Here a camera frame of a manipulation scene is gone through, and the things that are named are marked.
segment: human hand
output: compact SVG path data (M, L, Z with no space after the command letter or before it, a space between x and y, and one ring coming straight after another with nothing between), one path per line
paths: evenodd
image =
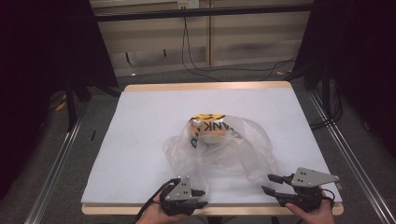
M155 196L153 201L154 202L146 209L136 224L171 224L189 217L186 214L179 214L171 217L166 215L160 206L160 193Z
M309 213L306 213L293 203L286 203L285 206L295 216L302 218L308 224L335 224L335 219L332 215L332 203L329 200L322 200L320 208Z

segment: wall outlet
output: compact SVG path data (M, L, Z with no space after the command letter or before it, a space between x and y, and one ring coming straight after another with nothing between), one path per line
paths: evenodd
M199 0L189 0L188 8L199 8Z
M189 1L188 0L177 1L177 8L178 9L187 9L187 8L189 8Z

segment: black horizontal bar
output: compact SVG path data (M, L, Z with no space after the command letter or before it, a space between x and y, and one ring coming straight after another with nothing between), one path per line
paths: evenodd
M136 20L151 20L151 19L165 19L165 18L183 18L183 17L299 12L299 11L311 11L313 9L319 9L325 7L328 6L314 6L314 4L297 4L297 5L277 5L277 6L264 6L264 7L209 7L209 8L184 9L184 10L177 9L177 10L165 10L165 11L100 14L91 17L62 18L62 20L69 19L76 21L136 21Z

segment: translucent plastic bag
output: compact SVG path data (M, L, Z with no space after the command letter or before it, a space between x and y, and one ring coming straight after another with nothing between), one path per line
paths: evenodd
M163 144L173 171L189 176L191 187L208 193L205 169L243 172L248 181L267 182L276 174L271 141L264 128L249 119L201 114L192 117L180 136Z

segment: carpeted floor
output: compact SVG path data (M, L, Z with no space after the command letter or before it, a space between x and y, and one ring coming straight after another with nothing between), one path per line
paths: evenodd
M270 68L272 63L240 64L238 68ZM290 70L292 64L281 70ZM217 71L205 73L220 81L261 80L268 72ZM280 80L279 75L271 75L266 80ZM208 77L196 76L186 70L148 74L135 77L119 77L119 91L129 84L176 83L215 81ZM309 92L304 89L301 78L291 82L308 121L319 118ZM133 223L130 216L86 216L81 212L81 196L87 183L92 165L106 135L107 127L115 112L118 99L90 89L92 100L86 105L81 117L78 135L67 155L61 175L51 194L40 223ZM367 132L359 114L343 98L344 116L337 122L339 129L353 149L361 166L383 196L392 212L396 211L396 159L383 147L375 133ZM83 103L78 103L82 111ZM14 182L10 192L0 202L0 223L23 223L35 198L46 181L52 164L66 137L67 111L51 110L48 114L36 151L26 169ZM338 223L381 223L377 213L361 189L361 186L343 154L326 128L313 131L320 150L330 171L339 175L344 189L340 191L345 212L337 217ZM281 223L295 223L296 217L280 217ZM236 217L224 218L227 223L270 223L269 217ZM202 217L191 217L184 223L206 223Z

